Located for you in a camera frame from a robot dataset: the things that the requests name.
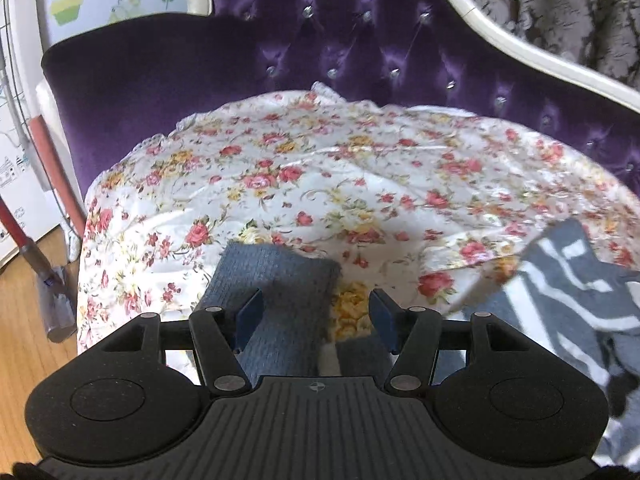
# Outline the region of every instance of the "purple headboard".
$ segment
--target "purple headboard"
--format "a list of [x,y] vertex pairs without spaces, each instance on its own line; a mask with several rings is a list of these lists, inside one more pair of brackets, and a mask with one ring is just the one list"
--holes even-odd
[[42,65],[84,194],[136,143],[193,112],[320,80],[349,100],[466,108],[587,153],[640,192],[640,115],[538,72],[446,0],[214,0],[50,48]]

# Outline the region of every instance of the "red handle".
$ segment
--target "red handle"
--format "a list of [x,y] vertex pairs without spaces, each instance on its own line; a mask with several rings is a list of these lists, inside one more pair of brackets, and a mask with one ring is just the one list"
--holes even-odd
[[9,235],[14,239],[18,247],[24,247],[28,243],[29,238],[18,225],[18,222],[15,221],[14,216],[11,214],[11,211],[9,211],[4,200],[2,200],[2,197],[0,197],[0,222],[9,232]]

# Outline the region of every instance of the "damask curtain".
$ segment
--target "damask curtain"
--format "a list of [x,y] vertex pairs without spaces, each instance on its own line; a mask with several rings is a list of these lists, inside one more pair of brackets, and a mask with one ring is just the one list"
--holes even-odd
[[640,0],[476,0],[517,37],[640,90]]

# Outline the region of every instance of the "headboard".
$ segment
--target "headboard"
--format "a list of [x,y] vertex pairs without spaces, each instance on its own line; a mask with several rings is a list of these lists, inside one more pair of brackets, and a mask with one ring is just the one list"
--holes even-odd
[[[505,54],[449,0],[212,6],[211,16],[117,23],[45,53],[83,194],[136,143],[169,132],[188,114],[316,80],[349,100],[466,108],[525,124],[587,153],[640,192],[640,114],[601,95],[606,90],[598,94]],[[603,88],[616,85],[598,77]]]

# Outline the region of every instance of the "white floral sheet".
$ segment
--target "white floral sheet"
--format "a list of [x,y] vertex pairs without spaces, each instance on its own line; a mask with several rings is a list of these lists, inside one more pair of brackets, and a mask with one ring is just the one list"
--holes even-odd
[[[271,93],[142,142],[87,193],[83,351],[140,312],[185,319],[229,240],[342,264],[330,338],[367,333],[367,295],[449,312],[506,280],[516,254],[573,215],[598,257],[636,266],[636,197],[587,157],[523,126]],[[170,363],[194,378],[183,353]]]

